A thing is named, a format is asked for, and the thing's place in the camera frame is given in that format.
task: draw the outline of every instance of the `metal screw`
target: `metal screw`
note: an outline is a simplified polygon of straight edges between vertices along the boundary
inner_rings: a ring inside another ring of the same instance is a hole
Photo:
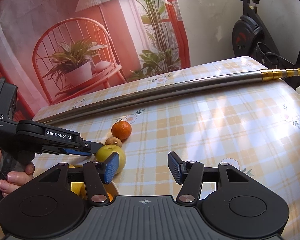
[[[179,200],[182,202],[185,202],[185,203],[190,203],[190,202],[194,201],[194,196],[188,195],[188,194],[181,195],[179,197]]]
[[[91,197],[91,200],[93,202],[102,203],[107,200],[107,197],[105,195],[94,195]]]

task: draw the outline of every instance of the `chair leg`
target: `chair leg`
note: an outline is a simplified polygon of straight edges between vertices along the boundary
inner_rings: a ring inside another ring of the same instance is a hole
[[[120,72],[117,72],[117,75],[120,78],[120,80],[125,84],[126,80],[124,79],[124,77],[122,76],[122,74]]]
[[[104,86],[105,88],[110,88],[110,84],[109,84],[108,81],[103,82],[103,86]]]

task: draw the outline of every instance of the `white plant pot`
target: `white plant pot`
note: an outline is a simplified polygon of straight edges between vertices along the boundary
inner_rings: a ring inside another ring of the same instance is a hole
[[[92,78],[91,63],[87,62],[81,67],[76,68],[75,70],[65,74],[65,78],[69,81],[74,87],[86,82]]]

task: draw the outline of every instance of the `potted plant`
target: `potted plant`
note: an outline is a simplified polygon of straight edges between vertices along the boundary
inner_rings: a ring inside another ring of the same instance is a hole
[[[58,42],[62,52],[56,52],[48,58],[56,65],[43,76],[55,77],[56,83],[64,76],[67,82],[74,87],[92,78],[92,57],[100,55],[100,49],[107,45],[98,45],[97,42],[89,41],[89,38],[72,43],[70,46],[64,42]]]

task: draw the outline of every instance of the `tablecloth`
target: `tablecloth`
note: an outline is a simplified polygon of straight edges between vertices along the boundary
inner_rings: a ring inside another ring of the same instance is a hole
[[[34,120],[155,86],[258,69],[264,67],[249,57],[200,65],[48,106]],[[208,167],[227,162],[288,203],[290,217],[282,236],[300,239],[300,96],[284,81],[194,93],[72,120],[60,127],[77,131],[86,140],[104,143],[118,120],[132,125],[132,134],[122,145],[126,166],[114,177],[121,195],[176,197],[181,186],[167,166],[170,151]],[[59,162],[80,165],[92,158],[38,155],[34,159],[35,174]],[[213,183],[204,183],[201,198],[214,190]]]

